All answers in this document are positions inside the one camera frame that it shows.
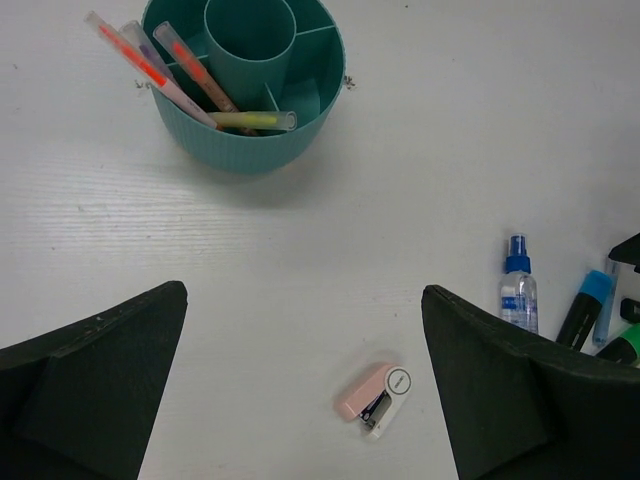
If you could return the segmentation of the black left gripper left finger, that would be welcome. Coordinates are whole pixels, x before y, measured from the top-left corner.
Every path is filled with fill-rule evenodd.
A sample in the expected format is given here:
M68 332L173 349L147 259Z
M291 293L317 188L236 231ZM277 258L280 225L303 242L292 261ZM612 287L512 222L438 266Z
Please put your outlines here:
M187 306L169 281L2 349L2 478L137 478Z

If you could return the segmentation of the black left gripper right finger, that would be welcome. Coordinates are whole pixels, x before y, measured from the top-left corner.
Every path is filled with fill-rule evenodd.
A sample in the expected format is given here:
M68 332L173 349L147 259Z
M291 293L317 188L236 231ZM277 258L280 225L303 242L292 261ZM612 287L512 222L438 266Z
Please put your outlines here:
M438 285L421 309L459 478L638 478L638 369L534 335Z

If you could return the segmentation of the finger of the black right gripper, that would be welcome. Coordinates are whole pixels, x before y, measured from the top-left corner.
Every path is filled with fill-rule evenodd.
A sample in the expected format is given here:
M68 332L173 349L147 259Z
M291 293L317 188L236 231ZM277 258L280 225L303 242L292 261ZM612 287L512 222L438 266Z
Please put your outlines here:
M633 266L634 272L640 273L640 234L637 233L613 247L608 254L608 259Z

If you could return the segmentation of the light blue pen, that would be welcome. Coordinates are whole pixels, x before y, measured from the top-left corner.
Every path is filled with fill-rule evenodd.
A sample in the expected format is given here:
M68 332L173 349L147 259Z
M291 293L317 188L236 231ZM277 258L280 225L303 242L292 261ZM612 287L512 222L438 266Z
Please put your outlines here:
M612 317L619 270L620 267L617 262L611 260L610 258L606 259L605 273L611 280L611 288L593 328L592 344L597 348L604 347L608 341L609 327Z

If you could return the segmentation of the blue cap black highlighter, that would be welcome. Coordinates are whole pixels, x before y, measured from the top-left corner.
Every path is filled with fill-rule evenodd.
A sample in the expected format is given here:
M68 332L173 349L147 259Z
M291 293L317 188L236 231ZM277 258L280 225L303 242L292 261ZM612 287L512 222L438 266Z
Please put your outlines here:
M556 342L574 351L580 351L600 315L612 287L611 277L591 270L568 310Z

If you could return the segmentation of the green cap black highlighter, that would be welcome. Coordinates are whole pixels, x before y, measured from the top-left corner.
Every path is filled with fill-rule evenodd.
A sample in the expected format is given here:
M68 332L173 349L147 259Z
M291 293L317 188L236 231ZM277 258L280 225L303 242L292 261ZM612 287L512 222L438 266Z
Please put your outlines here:
M640 325L635 324L601 349L596 357L626 366L639 364Z

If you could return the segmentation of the long orange highlighter pen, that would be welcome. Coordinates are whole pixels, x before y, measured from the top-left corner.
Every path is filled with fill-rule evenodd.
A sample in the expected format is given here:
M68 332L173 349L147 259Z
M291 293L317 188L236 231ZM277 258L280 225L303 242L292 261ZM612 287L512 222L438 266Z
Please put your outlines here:
M200 106L98 14L90 11L85 16L84 21L102 40L183 112L201 124L212 127L214 130L218 128L218 124Z

